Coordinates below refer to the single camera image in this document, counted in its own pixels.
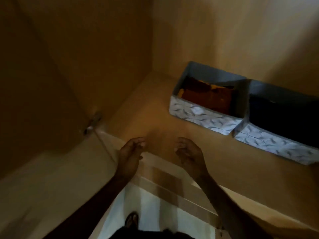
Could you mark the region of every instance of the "hand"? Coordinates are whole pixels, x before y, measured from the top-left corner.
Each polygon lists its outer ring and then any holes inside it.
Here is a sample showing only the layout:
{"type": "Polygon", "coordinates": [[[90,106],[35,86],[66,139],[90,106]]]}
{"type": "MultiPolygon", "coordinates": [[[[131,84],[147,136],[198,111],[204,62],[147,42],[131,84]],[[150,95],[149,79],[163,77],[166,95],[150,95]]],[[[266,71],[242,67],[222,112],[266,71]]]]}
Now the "hand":
{"type": "Polygon", "coordinates": [[[200,177],[209,175],[202,150],[190,139],[179,137],[175,153],[181,159],[186,172],[197,181],[200,177]]]}
{"type": "Polygon", "coordinates": [[[141,153],[145,145],[145,138],[140,137],[129,140],[121,148],[115,177],[128,181],[132,179],[138,169],[138,161],[143,158],[141,153]]]}

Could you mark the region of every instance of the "patterned storage box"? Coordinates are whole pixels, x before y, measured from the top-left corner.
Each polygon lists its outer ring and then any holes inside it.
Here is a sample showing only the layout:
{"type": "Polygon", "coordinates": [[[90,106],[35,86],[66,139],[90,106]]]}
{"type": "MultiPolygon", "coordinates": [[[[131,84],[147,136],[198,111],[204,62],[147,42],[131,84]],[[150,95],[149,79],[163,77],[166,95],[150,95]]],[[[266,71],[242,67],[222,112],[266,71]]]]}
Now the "patterned storage box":
{"type": "Polygon", "coordinates": [[[190,62],[171,95],[169,112],[173,116],[196,123],[212,131],[228,135],[244,118],[248,99],[249,80],[245,77],[190,62]],[[189,76],[215,85],[232,85],[237,90],[233,99],[233,116],[210,110],[177,96],[184,79],[189,76]]]}
{"type": "MultiPolygon", "coordinates": [[[[284,105],[303,105],[309,102],[315,102],[318,104],[318,98],[307,96],[301,93],[293,92],[281,87],[265,84],[260,81],[251,80],[249,86],[250,95],[262,97],[279,104],[284,105]]],[[[309,165],[319,161],[319,149],[300,142],[291,140],[269,132],[261,127],[252,124],[249,120],[249,105],[247,113],[241,124],[235,129],[234,137],[236,140],[260,148],[262,150],[277,154],[279,156],[294,160],[298,163],[309,165]]],[[[301,116],[307,116],[307,114],[294,114],[294,117],[290,117],[290,123],[293,122],[295,127],[300,127],[301,124],[298,118],[301,116]]],[[[317,124],[307,124],[309,129],[310,139],[314,139],[315,143],[318,141],[317,134],[313,131],[314,126],[317,124]]]]}

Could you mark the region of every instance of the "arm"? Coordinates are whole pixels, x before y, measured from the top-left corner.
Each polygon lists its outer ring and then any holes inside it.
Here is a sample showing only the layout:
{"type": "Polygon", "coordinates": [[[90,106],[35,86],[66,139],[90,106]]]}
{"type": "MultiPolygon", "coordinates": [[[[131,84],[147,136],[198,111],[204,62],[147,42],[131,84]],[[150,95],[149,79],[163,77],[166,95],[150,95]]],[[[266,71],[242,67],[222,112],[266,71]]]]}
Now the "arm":
{"type": "Polygon", "coordinates": [[[128,141],[119,152],[118,166],[113,178],[45,239],[89,238],[113,200],[136,173],[144,146],[144,138],[128,141]]]}
{"type": "Polygon", "coordinates": [[[197,182],[232,239],[272,238],[246,214],[209,175],[201,149],[187,138],[178,138],[175,152],[183,168],[197,182]]]}

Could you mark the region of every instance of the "person's left hand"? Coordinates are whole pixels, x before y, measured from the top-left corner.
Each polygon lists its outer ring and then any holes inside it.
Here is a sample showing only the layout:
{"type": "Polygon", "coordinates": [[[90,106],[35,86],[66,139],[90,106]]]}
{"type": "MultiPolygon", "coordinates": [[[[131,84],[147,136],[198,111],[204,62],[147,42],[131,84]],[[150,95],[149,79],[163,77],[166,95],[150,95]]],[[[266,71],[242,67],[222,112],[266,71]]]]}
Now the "person's left hand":
{"type": "Polygon", "coordinates": [[[138,161],[145,147],[145,138],[132,138],[119,152],[119,160],[115,176],[128,181],[132,179],[138,169],[138,161]]]}

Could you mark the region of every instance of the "folded clothes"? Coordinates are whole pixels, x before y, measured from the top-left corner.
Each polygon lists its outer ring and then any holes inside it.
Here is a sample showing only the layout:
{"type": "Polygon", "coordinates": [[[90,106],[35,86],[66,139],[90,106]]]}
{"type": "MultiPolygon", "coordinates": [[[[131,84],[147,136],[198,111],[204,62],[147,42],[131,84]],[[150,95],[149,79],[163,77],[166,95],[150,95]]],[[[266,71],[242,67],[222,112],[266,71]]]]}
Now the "folded clothes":
{"type": "Polygon", "coordinates": [[[186,77],[178,96],[208,109],[229,115],[232,92],[232,88],[209,85],[193,77],[186,77]]]}
{"type": "Polygon", "coordinates": [[[318,102],[289,106],[265,98],[249,98],[249,121],[269,132],[291,140],[319,147],[318,102]]]}

